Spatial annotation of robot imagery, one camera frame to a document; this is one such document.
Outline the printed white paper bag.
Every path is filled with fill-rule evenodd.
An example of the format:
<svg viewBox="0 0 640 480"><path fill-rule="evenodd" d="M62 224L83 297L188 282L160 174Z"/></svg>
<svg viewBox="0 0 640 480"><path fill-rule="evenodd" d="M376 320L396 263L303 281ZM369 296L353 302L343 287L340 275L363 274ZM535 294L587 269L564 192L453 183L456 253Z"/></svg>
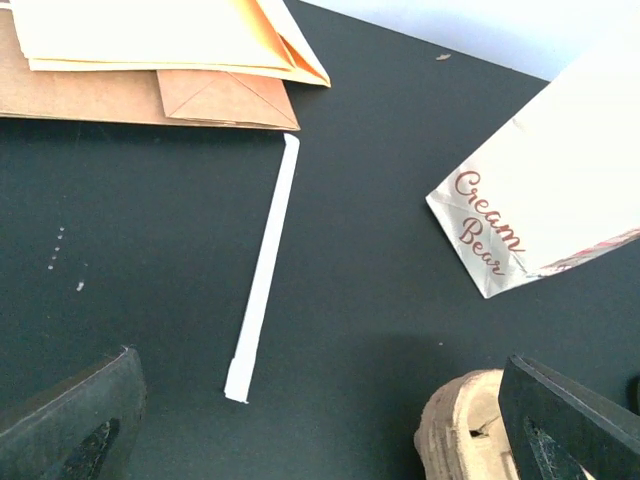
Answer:
<svg viewBox="0 0 640 480"><path fill-rule="evenodd" d="M481 295L639 236L639 28L597 42L427 196Z"/></svg>

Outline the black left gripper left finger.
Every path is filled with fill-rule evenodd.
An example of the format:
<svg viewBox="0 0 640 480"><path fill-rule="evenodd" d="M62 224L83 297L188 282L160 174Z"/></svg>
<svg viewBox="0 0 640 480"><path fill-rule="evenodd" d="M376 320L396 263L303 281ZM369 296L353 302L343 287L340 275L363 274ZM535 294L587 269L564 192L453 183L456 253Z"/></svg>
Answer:
<svg viewBox="0 0 640 480"><path fill-rule="evenodd" d="M1 477L126 478L146 401L139 354L124 348L1 414Z"/></svg>

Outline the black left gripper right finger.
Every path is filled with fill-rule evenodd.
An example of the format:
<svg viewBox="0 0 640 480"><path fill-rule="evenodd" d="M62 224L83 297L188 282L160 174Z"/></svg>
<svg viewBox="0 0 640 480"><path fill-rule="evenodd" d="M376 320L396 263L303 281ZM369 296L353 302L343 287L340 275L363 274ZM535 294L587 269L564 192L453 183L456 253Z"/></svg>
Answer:
<svg viewBox="0 0 640 480"><path fill-rule="evenodd" d="M507 359L499 407L521 479L637 479L639 416L534 360Z"/></svg>

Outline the white paper straw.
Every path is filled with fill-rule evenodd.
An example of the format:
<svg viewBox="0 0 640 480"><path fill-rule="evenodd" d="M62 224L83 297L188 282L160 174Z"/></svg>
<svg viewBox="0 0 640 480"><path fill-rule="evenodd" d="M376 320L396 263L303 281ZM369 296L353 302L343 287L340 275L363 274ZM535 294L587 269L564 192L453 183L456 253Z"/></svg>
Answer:
<svg viewBox="0 0 640 480"><path fill-rule="evenodd" d="M262 326L295 175L300 140L285 133L284 151L238 336L227 371L225 398L247 404Z"/></svg>

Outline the brown pulp cup carrier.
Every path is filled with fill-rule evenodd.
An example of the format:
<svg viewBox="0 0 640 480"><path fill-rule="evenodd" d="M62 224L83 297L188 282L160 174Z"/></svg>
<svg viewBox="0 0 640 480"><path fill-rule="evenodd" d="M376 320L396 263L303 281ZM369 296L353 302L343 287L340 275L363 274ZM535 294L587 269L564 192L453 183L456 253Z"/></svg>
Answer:
<svg viewBox="0 0 640 480"><path fill-rule="evenodd" d="M426 479L519 478L498 404L502 378L501 369L475 370L431 395L414 434Z"/></svg>

